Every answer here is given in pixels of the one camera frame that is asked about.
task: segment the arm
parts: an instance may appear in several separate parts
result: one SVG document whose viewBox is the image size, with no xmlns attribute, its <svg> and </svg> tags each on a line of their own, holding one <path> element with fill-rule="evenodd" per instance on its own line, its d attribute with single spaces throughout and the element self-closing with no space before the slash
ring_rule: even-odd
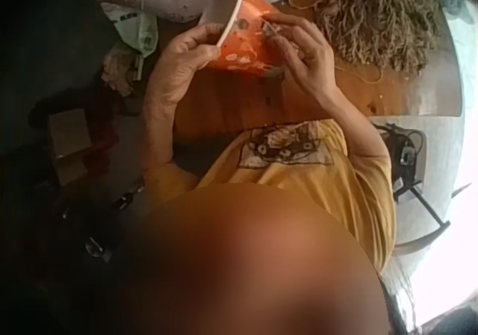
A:
<svg viewBox="0 0 478 335">
<path fill-rule="evenodd" d="M 145 171 L 172 162 L 176 105 L 194 73 L 219 56 L 220 49 L 207 43 L 213 43 L 222 29 L 221 25 L 199 25 L 178 35 L 164 49 L 149 79 L 143 105 Z"/>
<path fill-rule="evenodd" d="M 214 43 L 222 29 L 220 25 L 200 25 L 178 35 L 164 49 L 149 78 L 143 105 L 142 167 L 155 206 L 197 183 L 193 175 L 173 164 L 174 116 L 196 70 L 219 56 L 220 49 L 208 43 Z"/>
<path fill-rule="evenodd" d="M 286 72 L 339 124 L 351 155 L 388 156 L 379 132 L 337 87 L 333 50 L 317 26 L 285 14 L 264 18 L 283 26 L 271 42 L 280 50 Z"/>
</svg>

